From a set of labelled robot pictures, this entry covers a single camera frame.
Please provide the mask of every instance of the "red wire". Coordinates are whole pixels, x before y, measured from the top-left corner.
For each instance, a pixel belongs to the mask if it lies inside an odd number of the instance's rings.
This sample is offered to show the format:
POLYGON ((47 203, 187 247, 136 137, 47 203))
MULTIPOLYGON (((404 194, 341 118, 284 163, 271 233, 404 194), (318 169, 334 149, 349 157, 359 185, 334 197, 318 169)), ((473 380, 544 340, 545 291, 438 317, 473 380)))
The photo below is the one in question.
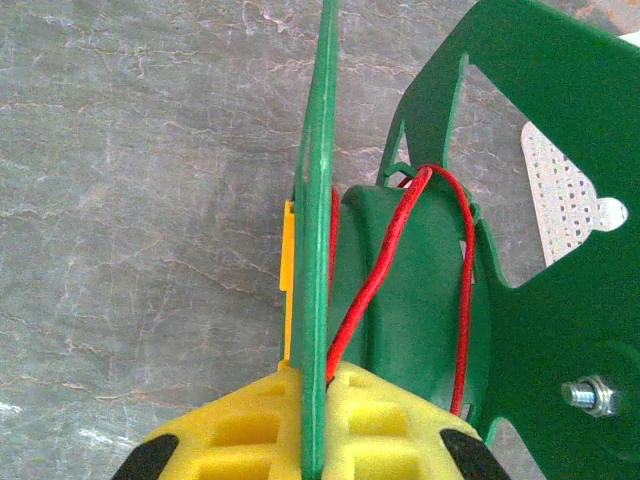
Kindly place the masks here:
POLYGON ((402 180, 400 180, 400 183, 398 184, 398 188, 402 188, 404 187, 407 183, 409 183, 412 180, 411 177, 404 177, 402 180))
MULTIPOLYGON (((369 274, 365 284, 362 286, 353 303, 349 307, 347 314, 345 315, 336 336, 331 343, 329 353, 327 355, 327 385, 333 380, 338 364, 342 358, 353 333, 355 332, 360 319, 367 310, 369 303, 377 293, 378 289, 384 282, 391 264, 395 256, 400 237, 404 227, 406 226, 409 214, 415 207, 418 198, 427 186, 429 179, 433 172, 442 176, 453 188, 462 214, 464 217, 465 236, 466 236, 466 251, 464 262, 462 266, 462 282, 460 289, 460 325, 458 332, 458 350, 456 353, 456 369, 454 376, 453 395, 451 398, 451 412, 455 415, 460 415, 462 412, 462 402, 464 400, 464 383, 467 372, 467 363, 469 357, 469 338, 471 332, 471 293, 472 293, 472 279, 473 279, 473 264, 475 257, 475 225, 473 221, 473 214, 471 213, 471 206, 469 200, 465 194, 464 189, 458 183, 456 178, 446 171, 444 168, 438 165, 426 165, 419 169, 418 174, 413 179, 413 182, 409 188, 405 191, 400 200, 400 203, 396 207, 387 232, 382 241, 382 247, 373 270, 369 274)), ((406 185, 408 182, 401 182, 401 185, 406 185)), ((336 242, 337 239, 337 223, 334 223, 336 212, 334 211, 335 200, 332 196, 332 231, 330 242, 336 242)), ((330 253, 330 281, 333 279, 333 262, 335 262, 335 250, 333 257, 330 253)))
POLYGON ((467 375, 467 363, 469 360, 469 339, 471 336, 471 293, 473 285, 473 264, 476 255, 476 229, 471 213, 469 199, 456 178, 444 168, 438 165, 429 165, 441 177, 444 177, 453 188, 458 197, 458 203, 464 218, 466 236, 466 251, 462 263, 462 282, 460 287, 460 326, 458 327, 458 351, 456 354, 456 370, 453 381, 453 394, 449 410, 454 415, 462 413, 464 400, 464 382, 467 375))
POLYGON ((427 182, 429 182, 432 174, 433 171, 430 168, 422 168, 418 171, 411 186, 403 194, 400 203, 391 217, 387 232, 382 240, 382 247, 380 248, 376 264, 349 307, 329 347, 329 353, 327 354, 327 385, 333 380, 340 359, 347 349, 362 315, 364 315, 371 299, 373 299, 391 269, 393 257, 398 248, 402 231, 409 219, 409 214, 413 210, 418 198, 420 198, 420 194, 427 186, 427 182))
POLYGON ((329 234, 329 295, 333 286, 333 272, 336 266, 336 250, 338 248, 338 230, 340 229, 340 194, 336 187, 331 187, 331 227, 329 234))

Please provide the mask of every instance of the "metal screw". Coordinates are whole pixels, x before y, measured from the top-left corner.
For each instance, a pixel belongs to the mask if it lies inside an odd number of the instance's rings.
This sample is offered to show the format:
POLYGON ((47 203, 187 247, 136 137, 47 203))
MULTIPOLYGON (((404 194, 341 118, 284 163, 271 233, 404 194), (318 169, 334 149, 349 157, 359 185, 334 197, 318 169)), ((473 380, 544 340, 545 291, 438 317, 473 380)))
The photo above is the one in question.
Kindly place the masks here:
POLYGON ((616 414, 618 393, 607 386, 598 375, 580 378, 576 382, 563 383, 562 398, 572 407, 582 408, 589 415, 611 417, 616 414))

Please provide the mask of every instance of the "white perforated plate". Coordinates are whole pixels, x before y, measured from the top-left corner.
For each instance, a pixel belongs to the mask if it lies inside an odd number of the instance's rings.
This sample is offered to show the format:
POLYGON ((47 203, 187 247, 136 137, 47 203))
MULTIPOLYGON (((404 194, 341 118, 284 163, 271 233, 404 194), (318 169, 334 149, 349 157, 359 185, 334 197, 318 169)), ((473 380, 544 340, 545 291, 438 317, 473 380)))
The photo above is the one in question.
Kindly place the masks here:
POLYGON ((593 230, 610 231, 627 218, 615 198, 598 198, 591 181, 533 123, 522 150, 547 266, 579 247, 593 230))

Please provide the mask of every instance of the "yellow plastic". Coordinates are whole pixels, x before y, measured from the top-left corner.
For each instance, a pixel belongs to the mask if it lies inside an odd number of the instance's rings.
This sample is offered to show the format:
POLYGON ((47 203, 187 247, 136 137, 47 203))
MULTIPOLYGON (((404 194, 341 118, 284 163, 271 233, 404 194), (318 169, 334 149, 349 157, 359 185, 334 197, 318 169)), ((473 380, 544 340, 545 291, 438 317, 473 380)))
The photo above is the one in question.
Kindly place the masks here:
MULTIPOLYGON (((179 439, 159 480, 300 480, 298 370, 280 371, 177 418, 146 440, 179 439)), ((322 480, 462 480, 440 439, 455 415, 343 362, 327 392, 322 480)))
POLYGON ((284 204, 284 222, 282 226, 282 256, 280 257, 280 290, 286 292, 284 318, 283 360, 291 358, 291 326, 293 321, 293 268, 296 251, 296 215, 293 202, 284 204))
POLYGON ((322 480, 463 480, 440 431, 476 431, 455 415, 343 362, 327 397, 322 480))
POLYGON ((300 375, 283 367, 177 418, 146 440, 179 439, 159 480, 300 480, 300 375))

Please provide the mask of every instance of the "gray marble surface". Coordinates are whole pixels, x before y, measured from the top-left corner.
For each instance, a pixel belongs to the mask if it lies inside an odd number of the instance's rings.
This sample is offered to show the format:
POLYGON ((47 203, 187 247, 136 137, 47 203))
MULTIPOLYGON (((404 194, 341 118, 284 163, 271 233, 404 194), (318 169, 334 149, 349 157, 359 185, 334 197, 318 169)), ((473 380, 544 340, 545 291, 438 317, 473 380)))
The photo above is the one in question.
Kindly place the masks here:
MULTIPOLYGON (((343 1, 342 190, 373 182, 402 91, 473 3, 343 1)), ((633 2, 556 6, 640 26, 633 2)), ((110 478, 156 426, 274 370, 319 10, 0 1, 0 478, 110 478)), ((543 268, 524 121, 471 70, 452 168, 514 284, 543 268)), ((495 450, 537 475, 513 432, 495 450)))

